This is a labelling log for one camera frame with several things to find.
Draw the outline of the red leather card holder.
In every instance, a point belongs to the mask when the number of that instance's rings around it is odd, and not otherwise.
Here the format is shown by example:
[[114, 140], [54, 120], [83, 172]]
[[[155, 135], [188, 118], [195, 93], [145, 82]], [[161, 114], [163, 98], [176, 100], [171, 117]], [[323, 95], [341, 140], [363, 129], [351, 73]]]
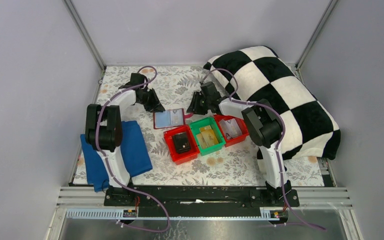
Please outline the red leather card holder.
[[[172, 126], [171, 125], [171, 123], [170, 123], [170, 110], [165, 110], [164, 112], [155, 112], [153, 114], [153, 128], [154, 129], [166, 129], [166, 128], [174, 128], [174, 127], [182, 126], [182, 125], [179, 125], [179, 126]], [[184, 111], [184, 109], [183, 109], [183, 113], [184, 113], [184, 124], [185, 124], [186, 119], [191, 118], [194, 114], [193, 113], [187, 113]]]

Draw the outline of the white card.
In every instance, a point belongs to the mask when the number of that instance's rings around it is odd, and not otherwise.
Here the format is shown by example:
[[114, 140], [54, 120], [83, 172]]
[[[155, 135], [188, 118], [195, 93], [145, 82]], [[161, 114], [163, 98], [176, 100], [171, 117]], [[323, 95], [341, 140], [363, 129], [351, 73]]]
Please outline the white card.
[[182, 108], [169, 111], [170, 124], [172, 126], [181, 126], [184, 124], [184, 110]]

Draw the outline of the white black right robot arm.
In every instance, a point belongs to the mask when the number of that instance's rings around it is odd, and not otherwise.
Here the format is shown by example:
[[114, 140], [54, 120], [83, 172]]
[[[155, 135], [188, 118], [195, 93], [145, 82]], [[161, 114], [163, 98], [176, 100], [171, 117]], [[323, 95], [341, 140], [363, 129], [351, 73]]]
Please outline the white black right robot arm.
[[194, 91], [188, 113], [206, 115], [208, 112], [242, 119], [252, 142], [259, 147], [262, 158], [258, 166], [265, 170], [267, 201], [273, 206], [287, 199], [291, 184], [281, 155], [281, 141], [285, 135], [285, 123], [266, 99], [242, 101], [222, 97], [212, 82], [203, 83], [200, 91]]

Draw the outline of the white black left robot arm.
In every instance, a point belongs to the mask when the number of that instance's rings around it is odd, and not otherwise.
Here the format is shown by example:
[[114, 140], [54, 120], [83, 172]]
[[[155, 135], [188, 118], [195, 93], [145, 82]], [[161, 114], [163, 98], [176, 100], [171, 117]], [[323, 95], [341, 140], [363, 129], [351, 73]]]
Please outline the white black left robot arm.
[[86, 109], [85, 141], [102, 159], [109, 185], [119, 188], [115, 197], [124, 206], [134, 202], [135, 192], [127, 187], [131, 176], [121, 154], [122, 111], [135, 104], [143, 105], [150, 113], [165, 111], [155, 90], [148, 88], [156, 77], [156, 73], [149, 79], [140, 72], [134, 72], [129, 82], [119, 87], [115, 95], [103, 104], [89, 104]]

